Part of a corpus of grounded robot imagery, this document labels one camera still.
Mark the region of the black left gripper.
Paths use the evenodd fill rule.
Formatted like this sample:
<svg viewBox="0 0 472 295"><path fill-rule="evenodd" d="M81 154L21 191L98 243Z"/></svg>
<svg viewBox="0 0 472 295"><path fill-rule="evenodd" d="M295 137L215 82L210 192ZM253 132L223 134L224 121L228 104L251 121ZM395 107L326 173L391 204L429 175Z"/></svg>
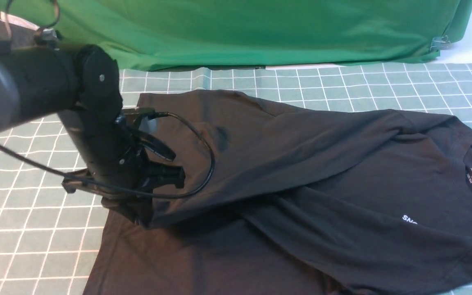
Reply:
<svg viewBox="0 0 472 295"><path fill-rule="evenodd" d="M176 153L155 136L139 130L137 138L142 146L138 144L122 105L101 109L75 106L58 116L86 164L86 169L70 172L62 181L67 193L81 190L121 200L152 193L165 185L184 188L183 167L150 163L142 146L167 161L173 161Z"/></svg>

